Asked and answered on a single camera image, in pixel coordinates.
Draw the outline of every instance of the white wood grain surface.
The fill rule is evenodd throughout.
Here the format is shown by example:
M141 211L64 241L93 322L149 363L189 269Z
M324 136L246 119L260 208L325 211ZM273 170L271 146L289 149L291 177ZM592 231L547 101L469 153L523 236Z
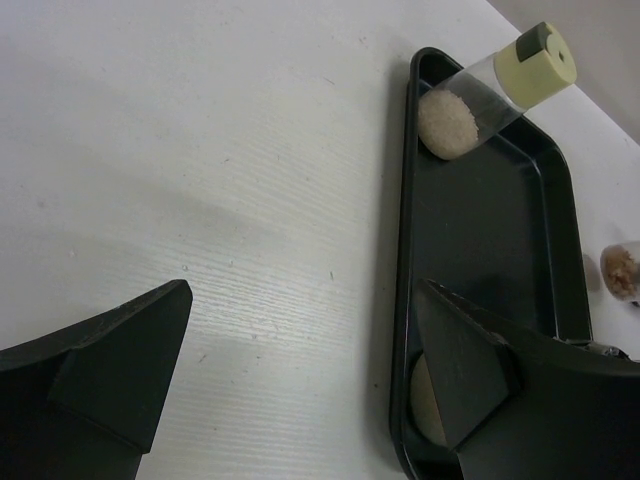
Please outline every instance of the white wood grain surface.
M172 278L189 328L140 480L403 478L387 397L411 56L515 29L482 0L5 0L0 348ZM585 252L640 238L640 149L572 88L531 117ZM631 310L594 330L640 357Z

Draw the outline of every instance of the small container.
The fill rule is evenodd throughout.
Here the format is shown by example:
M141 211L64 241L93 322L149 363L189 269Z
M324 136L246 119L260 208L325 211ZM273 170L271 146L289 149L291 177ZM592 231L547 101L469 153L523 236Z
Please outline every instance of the small container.
M610 245L600 256L600 270L611 294L623 302L640 300L640 242Z
M576 78L566 42L549 23L540 23L423 95L418 134L433 154L453 160Z

